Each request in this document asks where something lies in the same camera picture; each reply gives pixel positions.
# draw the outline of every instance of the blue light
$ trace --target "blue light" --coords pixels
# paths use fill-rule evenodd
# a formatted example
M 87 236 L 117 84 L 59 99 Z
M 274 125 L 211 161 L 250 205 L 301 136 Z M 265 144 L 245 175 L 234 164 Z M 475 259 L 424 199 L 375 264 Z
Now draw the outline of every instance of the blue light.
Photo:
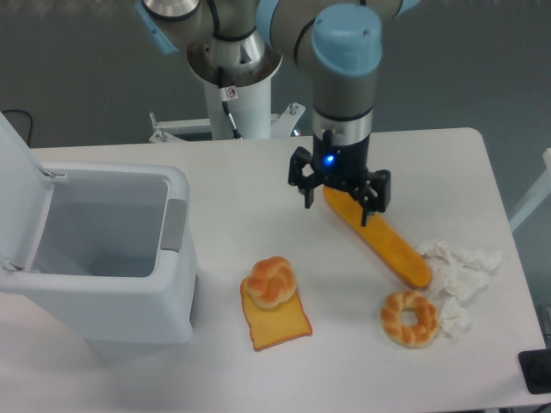
M 333 155 L 327 155 L 324 159 L 324 165 L 327 167 L 333 165 L 334 162 L 335 162 L 335 157 Z

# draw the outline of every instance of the crumpled tissue paper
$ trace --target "crumpled tissue paper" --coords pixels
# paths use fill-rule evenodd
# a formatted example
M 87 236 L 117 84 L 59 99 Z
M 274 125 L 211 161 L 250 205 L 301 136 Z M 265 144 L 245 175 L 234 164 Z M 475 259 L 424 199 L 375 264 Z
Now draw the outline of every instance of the crumpled tissue paper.
M 502 252 L 452 247 L 443 240 L 422 243 L 418 252 L 432 273 L 430 294 L 444 298 L 440 325 L 457 341 L 470 324 L 462 304 L 488 286 L 489 274 L 498 267 Z

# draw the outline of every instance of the donut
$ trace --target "donut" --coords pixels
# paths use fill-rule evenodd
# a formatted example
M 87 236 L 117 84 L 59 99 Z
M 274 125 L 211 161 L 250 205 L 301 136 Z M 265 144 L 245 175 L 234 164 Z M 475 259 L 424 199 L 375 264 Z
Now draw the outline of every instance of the donut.
M 417 323 L 402 323 L 400 314 L 414 311 Z M 438 309 L 419 291 L 400 291 L 392 293 L 381 310 L 382 328 L 404 347 L 422 348 L 428 345 L 438 332 Z
M 282 256 L 259 261 L 245 279 L 245 290 L 263 310 L 288 301 L 296 291 L 293 267 Z

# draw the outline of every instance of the toy bread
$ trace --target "toy bread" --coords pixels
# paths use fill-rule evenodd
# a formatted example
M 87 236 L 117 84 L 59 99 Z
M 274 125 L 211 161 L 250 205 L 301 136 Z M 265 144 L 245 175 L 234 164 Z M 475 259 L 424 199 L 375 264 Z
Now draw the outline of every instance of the toy bread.
M 280 256 L 257 262 L 241 282 L 241 304 L 256 351 L 311 336 L 291 264 Z
M 404 324 L 400 318 L 403 311 L 414 311 L 417 322 Z M 438 332 L 438 309 L 419 291 L 398 291 L 387 297 L 381 310 L 382 328 L 404 347 L 427 346 Z
M 380 214 L 372 215 L 362 226 L 362 207 L 349 194 L 324 187 L 324 196 L 335 212 L 409 286 L 425 288 L 430 284 L 430 269 L 421 255 Z

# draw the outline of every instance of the braided bun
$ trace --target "braided bun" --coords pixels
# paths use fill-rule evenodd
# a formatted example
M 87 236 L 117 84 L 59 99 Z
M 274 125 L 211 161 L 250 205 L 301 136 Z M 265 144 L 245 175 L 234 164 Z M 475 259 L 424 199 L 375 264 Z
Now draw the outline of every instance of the braided bun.
M 272 256 L 259 261 L 245 279 L 245 290 L 260 308 L 267 310 L 289 300 L 296 291 L 296 280 L 289 261 Z

